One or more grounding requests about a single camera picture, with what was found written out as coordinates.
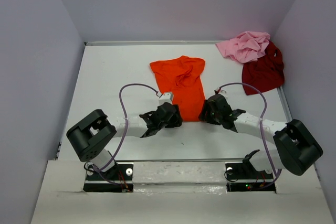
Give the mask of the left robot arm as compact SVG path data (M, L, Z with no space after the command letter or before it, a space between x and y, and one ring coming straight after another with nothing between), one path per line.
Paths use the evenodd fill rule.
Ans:
M127 136L151 137L161 129L180 127L182 122L179 106L168 102L159 105L155 111L120 119L116 126L101 109L96 109L71 127L66 137L81 162L90 162L94 173L111 179L119 169L116 154L106 150L113 138L119 138L122 143Z

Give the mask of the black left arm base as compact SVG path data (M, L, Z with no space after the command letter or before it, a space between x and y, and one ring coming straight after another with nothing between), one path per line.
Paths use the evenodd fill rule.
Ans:
M133 192L133 163L116 163L106 172L94 169L93 164L84 164L86 171L83 190L87 193L132 193Z

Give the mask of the orange t shirt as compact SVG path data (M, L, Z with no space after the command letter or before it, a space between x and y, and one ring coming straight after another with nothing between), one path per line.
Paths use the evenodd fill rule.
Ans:
M157 86L162 93L171 91L184 122L198 122L205 100L201 74L205 60L180 56L150 63Z

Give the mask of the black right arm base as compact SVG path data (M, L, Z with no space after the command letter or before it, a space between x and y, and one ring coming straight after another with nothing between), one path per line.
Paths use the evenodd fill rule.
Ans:
M225 164L224 177L227 181L227 192L276 192L273 174L267 174L265 170L259 172L250 163L250 159L257 152L259 150L247 154L240 163Z

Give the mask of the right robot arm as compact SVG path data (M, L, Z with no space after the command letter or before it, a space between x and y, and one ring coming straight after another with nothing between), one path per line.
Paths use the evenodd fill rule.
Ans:
M301 121L276 122L259 118L245 110L233 110L219 93L204 101L199 120L258 137L264 145L271 143L276 147L274 150L265 147L245 156L241 171L248 178L262 171L280 169L301 176L323 155L322 147Z

